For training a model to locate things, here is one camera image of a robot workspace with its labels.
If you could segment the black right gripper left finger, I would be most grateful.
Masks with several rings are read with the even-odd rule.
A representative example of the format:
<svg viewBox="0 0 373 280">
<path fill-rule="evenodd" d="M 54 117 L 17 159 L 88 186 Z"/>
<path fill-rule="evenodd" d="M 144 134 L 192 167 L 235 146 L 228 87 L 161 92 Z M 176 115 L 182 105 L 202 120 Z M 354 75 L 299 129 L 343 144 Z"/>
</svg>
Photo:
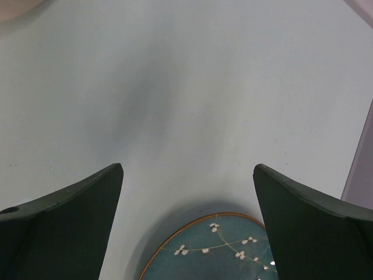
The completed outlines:
<svg viewBox="0 0 373 280">
<path fill-rule="evenodd" d="M 1 211 L 1 279 L 98 279 L 124 172 L 88 178 Z"/>
</svg>

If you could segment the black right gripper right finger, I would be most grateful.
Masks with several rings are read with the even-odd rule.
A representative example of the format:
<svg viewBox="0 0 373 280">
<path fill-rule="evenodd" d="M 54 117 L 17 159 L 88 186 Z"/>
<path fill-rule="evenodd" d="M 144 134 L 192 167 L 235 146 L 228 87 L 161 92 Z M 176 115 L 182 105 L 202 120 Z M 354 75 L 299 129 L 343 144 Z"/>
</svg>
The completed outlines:
<svg viewBox="0 0 373 280">
<path fill-rule="evenodd" d="M 253 180 L 280 279 L 372 279 L 372 210 L 264 164 Z"/>
</svg>

